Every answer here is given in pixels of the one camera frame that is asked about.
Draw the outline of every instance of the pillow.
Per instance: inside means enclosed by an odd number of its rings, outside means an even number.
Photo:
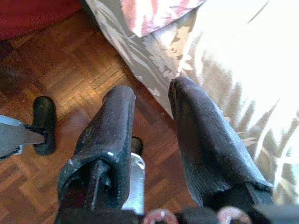
[[[128,28],[145,36],[177,20],[206,0],[121,0]]]

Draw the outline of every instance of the white bedsheet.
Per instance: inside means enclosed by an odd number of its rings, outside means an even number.
[[[171,115],[171,79],[195,80],[222,109],[276,203],[299,203],[299,14],[294,0],[207,0],[139,38],[119,1],[87,0],[106,38]]]

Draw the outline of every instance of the red rug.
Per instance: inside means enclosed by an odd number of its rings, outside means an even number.
[[[0,41],[42,29],[81,8],[78,0],[1,0]]]

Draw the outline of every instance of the silver metal bar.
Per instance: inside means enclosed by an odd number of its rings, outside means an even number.
[[[41,134],[31,132],[19,120],[0,115],[0,157],[14,151],[21,154],[25,146],[44,142]]]
[[[144,215],[145,162],[139,155],[131,153],[130,168],[130,194],[122,210],[132,210],[138,215]]]

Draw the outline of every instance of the parquet floor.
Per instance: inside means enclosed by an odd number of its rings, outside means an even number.
[[[134,135],[144,142],[146,210],[195,206],[185,186],[173,120],[84,12],[0,42],[0,69],[17,83],[0,77],[0,114],[31,124],[34,99],[46,95],[54,99],[58,116],[54,154],[38,156],[28,147],[21,156],[0,162],[0,223],[53,223],[57,174],[104,94],[120,84],[137,95]]]

